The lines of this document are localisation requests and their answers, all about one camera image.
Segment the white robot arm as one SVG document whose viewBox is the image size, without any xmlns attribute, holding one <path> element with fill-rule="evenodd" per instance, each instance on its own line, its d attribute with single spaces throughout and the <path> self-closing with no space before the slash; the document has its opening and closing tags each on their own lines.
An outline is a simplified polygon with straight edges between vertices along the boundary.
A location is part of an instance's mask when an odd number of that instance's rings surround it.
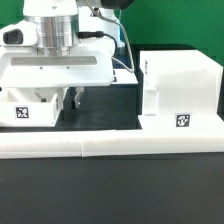
<svg viewBox="0 0 224 224">
<path fill-rule="evenodd" d="M 81 31 L 79 9 L 121 9 L 135 0 L 24 0 L 24 19 L 0 29 L 0 94 L 109 86 L 115 44 Z"/>
</svg>

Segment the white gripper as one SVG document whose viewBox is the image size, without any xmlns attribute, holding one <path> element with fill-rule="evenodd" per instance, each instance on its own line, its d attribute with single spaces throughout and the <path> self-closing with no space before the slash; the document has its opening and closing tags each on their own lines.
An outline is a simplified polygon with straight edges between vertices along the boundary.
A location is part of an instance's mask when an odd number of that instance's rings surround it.
<svg viewBox="0 0 224 224">
<path fill-rule="evenodd" d="M 74 47 L 68 56 L 38 56 L 32 48 L 0 49 L 0 87 L 35 88 L 40 102 L 50 102 L 51 88 L 76 87 L 72 109 L 80 106 L 87 86 L 109 86 L 113 65 L 109 50 Z"/>
</svg>

